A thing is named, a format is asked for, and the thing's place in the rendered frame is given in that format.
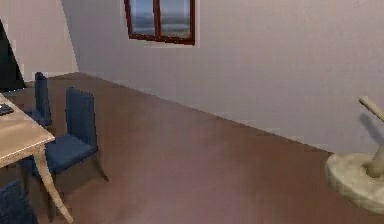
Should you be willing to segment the light wooden table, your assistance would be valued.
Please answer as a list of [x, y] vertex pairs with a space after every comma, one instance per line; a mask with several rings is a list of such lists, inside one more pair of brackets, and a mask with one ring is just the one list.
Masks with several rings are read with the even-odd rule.
[[0, 116], [0, 168], [33, 155], [40, 178], [57, 209], [69, 224], [74, 222], [55, 187], [48, 168], [45, 144], [55, 137], [0, 93], [0, 104], [13, 112]]

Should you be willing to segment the blue upholstered chair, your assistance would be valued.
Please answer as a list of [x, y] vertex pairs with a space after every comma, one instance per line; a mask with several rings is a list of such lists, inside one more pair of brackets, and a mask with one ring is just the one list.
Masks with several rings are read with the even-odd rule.
[[75, 87], [66, 90], [66, 133], [46, 144], [45, 155], [53, 181], [70, 167], [92, 158], [103, 179], [109, 178], [100, 163], [94, 96]]
[[19, 181], [0, 187], [0, 224], [38, 224]]
[[43, 127], [52, 124], [48, 79], [42, 72], [35, 74], [35, 106], [28, 109], [26, 114]]

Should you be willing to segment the red framed window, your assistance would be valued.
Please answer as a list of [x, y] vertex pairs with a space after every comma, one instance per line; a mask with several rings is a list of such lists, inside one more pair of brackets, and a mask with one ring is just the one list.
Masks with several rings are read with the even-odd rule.
[[130, 39], [196, 44], [196, 0], [124, 0], [124, 8]]

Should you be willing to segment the black flat panel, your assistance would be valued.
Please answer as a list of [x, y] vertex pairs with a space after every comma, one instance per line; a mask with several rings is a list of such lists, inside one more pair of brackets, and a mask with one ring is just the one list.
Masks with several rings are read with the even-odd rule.
[[0, 92], [16, 91], [25, 87], [19, 65], [0, 20]]

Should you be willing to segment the beige floor lamp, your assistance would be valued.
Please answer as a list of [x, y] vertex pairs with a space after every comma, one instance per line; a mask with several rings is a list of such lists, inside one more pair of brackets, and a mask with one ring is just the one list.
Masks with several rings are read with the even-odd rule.
[[332, 153], [324, 169], [328, 183], [342, 197], [384, 215], [384, 137], [373, 153]]

